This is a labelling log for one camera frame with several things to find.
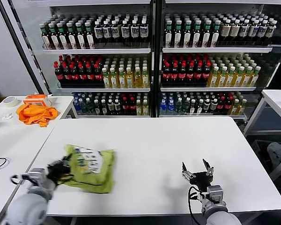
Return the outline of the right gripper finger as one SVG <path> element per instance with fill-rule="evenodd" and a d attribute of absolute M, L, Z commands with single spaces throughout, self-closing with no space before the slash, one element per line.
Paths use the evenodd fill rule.
<path fill-rule="evenodd" d="M 210 164 L 205 159 L 202 159 L 202 160 L 203 160 L 203 164 L 206 168 L 206 176 L 213 176 L 214 167 L 210 166 Z"/>
<path fill-rule="evenodd" d="M 189 172 L 184 164 L 184 162 L 182 162 L 182 176 L 186 179 L 186 180 L 192 180 L 194 178 L 196 178 L 196 176 Z"/>

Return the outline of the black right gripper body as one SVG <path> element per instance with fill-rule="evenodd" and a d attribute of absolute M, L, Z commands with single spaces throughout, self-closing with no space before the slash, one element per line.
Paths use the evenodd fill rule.
<path fill-rule="evenodd" d="M 193 174 L 194 177 L 190 178 L 190 184 L 196 185 L 200 191 L 206 191 L 207 187 L 211 186 L 213 175 L 207 172 L 197 172 Z"/>

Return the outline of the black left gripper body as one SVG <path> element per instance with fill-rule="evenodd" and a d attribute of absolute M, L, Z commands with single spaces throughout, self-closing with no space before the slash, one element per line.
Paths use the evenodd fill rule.
<path fill-rule="evenodd" d="M 47 166 L 48 174 L 47 178 L 52 180 L 53 183 L 58 186 L 70 181 L 73 178 L 71 174 L 70 165 L 62 165 L 61 160 L 56 160 Z"/>

